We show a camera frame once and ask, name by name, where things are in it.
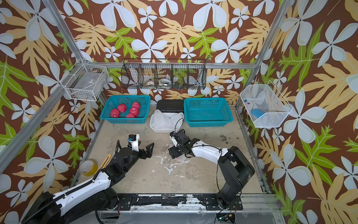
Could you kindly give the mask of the removed foam net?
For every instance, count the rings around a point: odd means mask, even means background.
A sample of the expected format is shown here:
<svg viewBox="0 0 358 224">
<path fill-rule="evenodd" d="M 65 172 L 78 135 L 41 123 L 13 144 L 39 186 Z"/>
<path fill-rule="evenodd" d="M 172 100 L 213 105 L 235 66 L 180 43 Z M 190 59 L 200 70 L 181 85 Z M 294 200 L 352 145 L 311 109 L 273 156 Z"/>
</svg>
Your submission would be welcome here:
<svg viewBox="0 0 358 224">
<path fill-rule="evenodd" d="M 170 118 L 170 121 L 171 121 L 171 124 L 172 124 L 172 127 L 173 128 L 180 128 L 183 121 L 184 121 L 184 114 L 183 113 L 176 113 L 174 114 L 171 118 Z"/>
<path fill-rule="evenodd" d="M 153 127 L 155 129 L 169 128 L 171 125 L 170 118 L 163 114 L 160 110 L 155 110 L 153 114 Z"/>
</svg>

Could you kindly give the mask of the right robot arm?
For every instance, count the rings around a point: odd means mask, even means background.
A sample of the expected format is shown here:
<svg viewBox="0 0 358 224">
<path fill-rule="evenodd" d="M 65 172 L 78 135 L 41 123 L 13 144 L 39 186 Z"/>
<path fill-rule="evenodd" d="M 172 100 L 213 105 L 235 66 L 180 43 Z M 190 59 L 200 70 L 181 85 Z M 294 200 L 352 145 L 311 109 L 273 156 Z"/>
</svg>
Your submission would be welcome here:
<svg viewBox="0 0 358 224">
<path fill-rule="evenodd" d="M 218 205 L 221 209 L 228 208 L 240 195 L 244 186 L 255 174 L 255 169 L 242 151 L 232 146 L 220 148 L 193 138 L 190 139 L 184 129 L 170 133 L 173 146 L 168 149 L 170 156 L 175 159 L 182 155 L 199 157 L 211 161 L 221 170 L 225 184 L 217 194 Z"/>
</svg>

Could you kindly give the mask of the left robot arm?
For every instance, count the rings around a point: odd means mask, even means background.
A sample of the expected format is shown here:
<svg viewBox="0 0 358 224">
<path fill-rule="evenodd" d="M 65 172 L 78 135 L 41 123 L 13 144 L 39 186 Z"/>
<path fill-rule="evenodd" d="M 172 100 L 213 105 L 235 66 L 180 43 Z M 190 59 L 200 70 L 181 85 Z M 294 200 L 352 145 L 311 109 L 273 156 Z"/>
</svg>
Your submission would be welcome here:
<svg viewBox="0 0 358 224">
<path fill-rule="evenodd" d="M 114 157 L 91 179 L 56 194 L 48 192 L 34 202 L 23 224 L 68 224 L 92 211 L 116 208 L 117 193 L 114 185 L 125 178 L 139 159 L 151 158 L 154 143 L 145 149 L 133 149 L 134 144 L 121 147 L 118 143 Z"/>
</svg>

